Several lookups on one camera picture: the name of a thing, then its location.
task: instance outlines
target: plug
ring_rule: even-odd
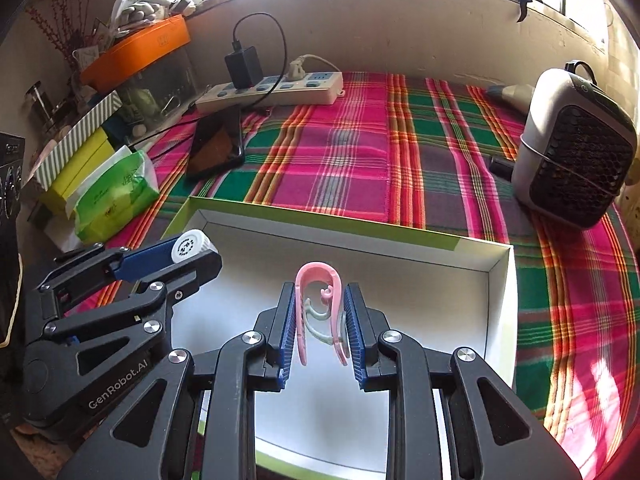
[[[258,51],[254,46],[242,48],[238,40],[233,42],[234,51],[225,56],[226,69],[237,89],[251,88],[263,80]]]
[[[305,70],[302,68],[302,64],[305,62],[305,58],[300,56],[289,63],[289,71],[287,72],[287,81],[300,81],[306,75]]]

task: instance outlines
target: black strap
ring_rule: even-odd
[[[598,83],[596,82],[596,76],[593,73],[593,70],[584,61],[580,61],[579,59],[574,59],[573,61],[569,61],[568,63],[565,63],[564,64],[564,69],[567,70],[567,72],[571,72],[572,74],[575,74],[575,70],[579,66],[582,66],[585,69],[586,73],[589,75],[589,78],[591,79],[591,82],[594,85],[598,86]]]

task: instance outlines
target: smartphone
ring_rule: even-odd
[[[240,106],[201,118],[189,152],[186,177],[201,180],[244,164]]]

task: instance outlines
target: plaid blanket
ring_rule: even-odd
[[[345,74],[330,107],[244,120],[246,164],[188,185],[189,142],[156,160],[158,201],[110,241],[157,240],[190,194],[429,228],[513,244],[516,391],[580,467],[596,473],[638,410],[638,269],[615,208],[575,232],[523,209],[488,171],[513,160],[524,121],[481,89],[401,75]],[[150,152],[187,139],[175,127]],[[116,283],[80,308],[124,298]]]

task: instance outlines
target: green tissue package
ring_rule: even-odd
[[[105,242],[158,198],[156,171],[145,152],[117,161],[80,197],[76,235],[85,244]]]

